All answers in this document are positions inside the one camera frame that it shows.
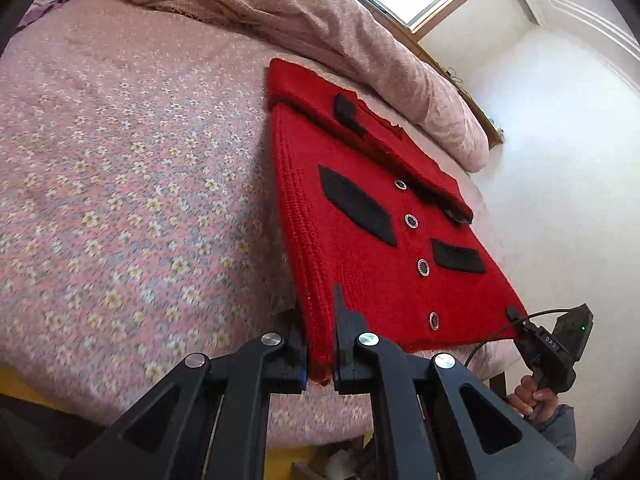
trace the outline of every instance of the floor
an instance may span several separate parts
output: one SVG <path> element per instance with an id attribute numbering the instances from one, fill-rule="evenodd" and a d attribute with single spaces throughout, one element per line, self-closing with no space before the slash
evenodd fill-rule
<path id="1" fill-rule="evenodd" d="M 0 367 L 0 394 L 64 411 L 63 407 L 45 399 L 20 381 L 9 368 Z M 314 447 L 268 450 L 264 461 L 264 480 L 288 480 L 291 464 L 294 462 L 306 463 L 311 460 L 315 452 L 316 448 Z"/>

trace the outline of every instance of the pink quilt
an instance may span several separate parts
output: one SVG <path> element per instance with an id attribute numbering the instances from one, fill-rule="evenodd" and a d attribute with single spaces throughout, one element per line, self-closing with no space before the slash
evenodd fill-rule
<path id="1" fill-rule="evenodd" d="M 0 360 L 28 384 L 111 422 L 188 353 L 235 351 L 293 307 L 266 120 L 273 57 L 405 128 L 457 179 L 501 263 L 468 175 L 370 89 L 230 28 L 73 0 L 0 59 Z M 474 370 L 516 357 L 492 343 Z M 370 429 L 368 399 L 331 386 L 271 403 L 272 446 Z"/>
<path id="2" fill-rule="evenodd" d="M 208 23 L 241 25 L 361 81 L 467 171 L 488 160 L 484 131 L 458 90 L 398 43 L 356 0 L 128 0 Z"/>

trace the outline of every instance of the black cable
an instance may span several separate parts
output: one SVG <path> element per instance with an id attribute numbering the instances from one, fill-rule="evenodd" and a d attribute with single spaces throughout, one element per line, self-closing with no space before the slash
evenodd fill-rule
<path id="1" fill-rule="evenodd" d="M 517 319 L 516 321 L 513 321 L 512 323 L 505 325 L 500 330 L 498 330 L 498 332 L 496 332 L 495 334 L 491 334 L 487 339 L 479 342 L 476 345 L 476 347 L 472 350 L 471 354 L 469 354 L 469 357 L 466 358 L 465 368 L 469 368 L 469 363 L 471 362 L 471 359 L 473 359 L 474 355 L 478 353 L 478 350 L 481 349 L 484 345 L 486 345 L 490 341 L 493 341 L 494 338 L 500 335 L 501 332 L 504 332 L 505 330 L 513 328 L 514 326 L 522 323 L 523 321 L 526 321 L 527 319 L 531 319 L 532 317 L 544 316 L 545 314 L 565 314 L 567 312 L 571 312 L 572 310 L 573 310 L 572 308 L 554 308 L 552 310 L 543 310 L 542 312 L 536 312 L 535 314 L 531 314 L 530 316 L 521 317 L 520 319 Z"/>

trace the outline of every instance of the pink floral bedsheet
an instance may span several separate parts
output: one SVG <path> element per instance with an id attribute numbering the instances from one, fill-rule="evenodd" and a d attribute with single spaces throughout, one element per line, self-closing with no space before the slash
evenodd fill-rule
<path id="1" fill-rule="evenodd" d="M 0 361 L 111 422 L 189 352 L 235 351 L 293 307 L 264 91 L 276 56 L 403 126 L 458 179 L 498 256 L 468 175 L 371 92 L 239 31 L 75 0 L 0 60 Z M 504 369 L 512 347 L 488 345 L 476 372 Z M 273 446 L 370 428 L 367 399 L 331 387 L 272 400 Z"/>

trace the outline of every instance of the black patch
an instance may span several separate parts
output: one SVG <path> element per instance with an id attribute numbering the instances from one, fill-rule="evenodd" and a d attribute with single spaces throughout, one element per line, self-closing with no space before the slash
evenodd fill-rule
<path id="1" fill-rule="evenodd" d="M 449 200 L 446 200 L 432 190 L 427 189 L 424 186 L 413 184 L 411 191 L 414 192 L 414 195 L 417 196 L 423 204 L 437 205 L 452 222 L 456 224 L 471 224 L 471 218 L 467 218 Z"/>
<path id="2" fill-rule="evenodd" d="M 334 117 L 342 126 L 347 127 L 359 137 L 367 133 L 366 129 L 356 121 L 356 105 L 342 94 L 336 94 L 334 98 Z"/>
<path id="3" fill-rule="evenodd" d="M 486 272 L 480 254 L 475 249 L 456 247 L 436 240 L 436 238 L 431 239 L 431 245 L 433 246 L 434 261 L 445 269 L 475 272 L 476 274 Z"/>
<path id="4" fill-rule="evenodd" d="M 385 244 L 397 247 L 391 215 L 351 180 L 324 166 L 318 166 L 322 191 L 327 200 L 356 225 Z"/>

